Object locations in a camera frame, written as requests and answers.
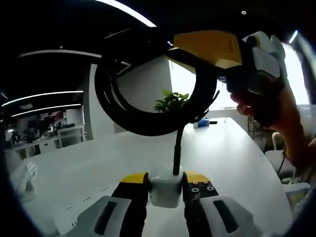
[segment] black ceiling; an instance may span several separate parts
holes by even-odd
[[[119,0],[157,26],[177,23],[233,25],[241,35],[263,30],[287,41],[294,29],[304,29],[313,12],[304,1],[271,7],[276,1],[258,1],[252,5],[241,1],[195,0]],[[128,29],[144,27],[134,17],[95,0],[10,1],[3,36],[5,48],[0,92],[9,100],[54,91],[77,90],[91,61],[96,59],[70,54],[18,56],[44,49],[69,49],[101,54],[104,37]],[[6,99],[0,96],[0,103]],[[41,100],[38,106],[47,101]]]

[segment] cable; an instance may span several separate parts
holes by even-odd
[[[173,155],[173,175],[178,175],[180,171],[180,158],[181,158],[181,139],[183,134],[184,127],[181,127],[177,132],[176,144],[174,146],[174,155]]]
[[[123,36],[125,38],[137,37],[139,39],[139,35],[134,36],[130,31],[125,31],[121,34],[128,34],[127,36]],[[190,99],[177,112],[148,113],[133,107],[120,93],[116,79],[117,61],[120,61],[118,57],[124,52],[125,45],[117,45],[119,54],[116,51],[117,47],[113,46],[114,42],[115,40],[107,45],[105,49],[106,53],[102,55],[101,61],[97,66],[95,92],[101,107],[117,125],[139,135],[165,135],[179,130],[186,124],[194,121],[203,115],[213,103],[219,68],[206,64],[204,61],[183,50],[175,49],[168,51],[170,46],[169,48],[166,46],[165,50],[160,52],[160,55],[168,54],[169,57],[177,61],[184,63],[190,61],[190,65],[195,65],[196,83]]]
[[[286,153],[286,145],[284,144],[284,146],[283,146],[283,159],[282,159],[280,168],[279,168],[278,171],[276,172],[277,175],[279,174],[279,172],[280,172],[280,170],[281,170],[281,168],[282,168],[282,166],[283,166],[283,163],[284,163],[284,161],[285,161],[285,153]]]
[[[283,160],[282,160],[282,162],[281,162],[280,168],[279,168],[278,171],[276,172],[277,175],[279,174],[279,172],[280,172],[280,170],[281,170],[281,168],[282,168],[282,166],[283,166],[284,160],[285,160],[285,153],[283,153]]]

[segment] green plant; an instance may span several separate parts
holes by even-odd
[[[182,95],[178,92],[162,91],[165,98],[156,100],[155,110],[159,112],[179,111],[181,107],[188,101],[189,94]]]

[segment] window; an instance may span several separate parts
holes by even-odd
[[[303,70],[297,53],[292,46],[283,43],[285,51],[285,65],[287,79],[293,91],[297,105],[309,105],[309,100],[304,84]]]
[[[169,60],[171,86],[173,92],[189,94],[191,96],[196,83],[196,75],[180,65]],[[217,81],[217,90],[220,91],[217,99],[209,107],[210,110],[234,109],[237,104],[231,100],[230,93],[223,82]]]
[[[309,104],[304,85],[303,71],[297,53],[290,45],[283,44],[285,50],[285,65],[287,77],[298,105]],[[192,94],[196,83],[196,75],[169,60],[171,85],[173,92]],[[217,90],[220,91],[217,99],[209,107],[210,110],[235,109],[237,103],[231,100],[230,93],[223,82],[217,81]]]

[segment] office desk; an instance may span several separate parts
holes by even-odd
[[[25,150],[26,158],[29,158],[29,157],[31,157],[29,148],[34,147],[36,145],[44,145],[44,144],[49,144],[51,146],[54,146],[55,141],[58,141],[58,136],[53,136],[53,137],[48,137],[48,138],[40,138],[40,139],[33,141],[33,143],[24,143],[21,145],[16,145],[12,148],[12,150],[15,152],[20,151],[20,150]]]
[[[282,184],[268,159],[247,133],[231,118],[217,118],[216,125],[186,126],[181,165],[210,178],[221,195],[234,198],[254,215],[266,231],[282,233],[292,221]],[[63,231],[92,203],[87,197],[111,195],[127,174],[150,172],[153,167],[172,169],[176,133],[145,137],[118,133],[53,153],[31,157],[38,167],[34,186],[38,197],[24,203],[37,225],[46,232],[65,223]],[[147,206],[144,237],[181,236],[188,231],[184,204],[164,209]]]

